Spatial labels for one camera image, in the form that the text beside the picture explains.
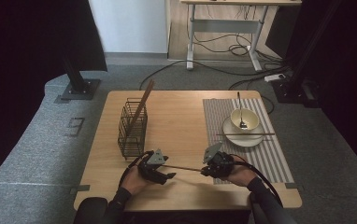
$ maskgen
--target striped mat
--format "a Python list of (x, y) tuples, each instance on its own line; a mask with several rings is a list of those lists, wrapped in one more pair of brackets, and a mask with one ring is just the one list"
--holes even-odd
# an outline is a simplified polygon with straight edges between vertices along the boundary
[[(274, 133), (271, 121), (265, 111), (262, 99), (242, 99), (242, 107), (254, 111), (260, 118), (266, 133)], [(239, 147), (231, 143), (223, 133), (222, 124), (231, 112), (239, 108), (237, 99), (204, 99), (205, 119), (207, 125), (207, 139), (210, 146), (222, 142), (221, 151), (246, 157), (248, 162), (255, 166), (271, 183), (293, 183), (293, 176), (284, 158), (278, 139), (275, 135), (264, 136), (263, 141), (254, 147)], [(227, 184), (218, 178), (214, 184)]]

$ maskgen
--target saucer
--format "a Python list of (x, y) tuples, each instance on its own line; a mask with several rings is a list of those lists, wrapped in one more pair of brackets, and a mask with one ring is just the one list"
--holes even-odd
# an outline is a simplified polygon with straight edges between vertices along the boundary
[[(226, 118), (222, 125), (222, 130), (224, 133), (240, 133), (232, 124), (230, 118)], [(263, 125), (258, 125), (257, 128), (252, 130), (250, 133), (263, 133)], [(254, 147), (260, 144), (264, 136), (263, 135), (226, 135), (228, 140), (240, 147)]]

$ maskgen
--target power strip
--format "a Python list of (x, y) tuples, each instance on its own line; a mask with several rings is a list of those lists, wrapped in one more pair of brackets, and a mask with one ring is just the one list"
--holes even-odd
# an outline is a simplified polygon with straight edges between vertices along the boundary
[(267, 76), (265, 77), (265, 82), (270, 82), (270, 81), (275, 81), (275, 80), (282, 80), (286, 78), (283, 74), (276, 74), (276, 75), (272, 75), (272, 76)]

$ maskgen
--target desk leg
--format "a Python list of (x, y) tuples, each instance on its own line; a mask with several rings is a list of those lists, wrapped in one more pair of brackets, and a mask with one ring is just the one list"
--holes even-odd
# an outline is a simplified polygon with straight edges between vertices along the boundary
[(193, 70), (193, 22), (195, 20), (195, 5), (191, 5), (191, 17), (190, 17), (190, 44), (187, 48), (187, 70)]
[(248, 46), (249, 56), (251, 58), (251, 62), (253, 63), (254, 69), (256, 71), (263, 70), (263, 68), (260, 65), (260, 62), (258, 61), (255, 49), (257, 48), (257, 42), (258, 42), (258, 39), (260, 38), (261, 31), (263, 30), (263, 25), (264, 25), (265, 16), (266, 16), (267, 11), (268, 11), (268, 6), (264, 6), (263, 16), (258, 21), (257, 32), (255, 33), (255, 37), (253, 38), (253, 40), (251, 42), (251, 46)]

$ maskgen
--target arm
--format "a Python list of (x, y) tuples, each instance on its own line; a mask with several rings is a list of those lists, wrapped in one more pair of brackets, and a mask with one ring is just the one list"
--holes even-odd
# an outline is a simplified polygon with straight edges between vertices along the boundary
[(265, 187), (259, 177), (255, 177), (249, 182), (248, 189), (255, 194), (255, 198), (261, 209), (263, 209), (269, 223), (296, 223), (290, 214), (278, 204), (275, 196)]
[(125, 204), (132, 197), (132, 194), (125, 188), (119, 188), (114, 199), (109, 202), (108, 208), (103, 216), (101, 223), (118, 224), (121, 223), (121, 215)]
[[(240, 161), (238, 157), (234, 157), (234, 160)], [(290, 214), (278, 204), (275, 196), (265, 187), (262, 180), (248, 167), (236, 165), (233, 172), (222, 179), (231, 181), (240, 187), (247, 187), (252, 191), (270, 223), (296, 223)]]
[(114, 199), (108, 204), (108, 208), (103, 216), (101, 223), (118, 224), (121, 223), (121, 215), (129, 199), (138, 194), (150, 182), (141, 177), (137, 166), (129, 170), (127, 176), (123, 179), (118, 188)]

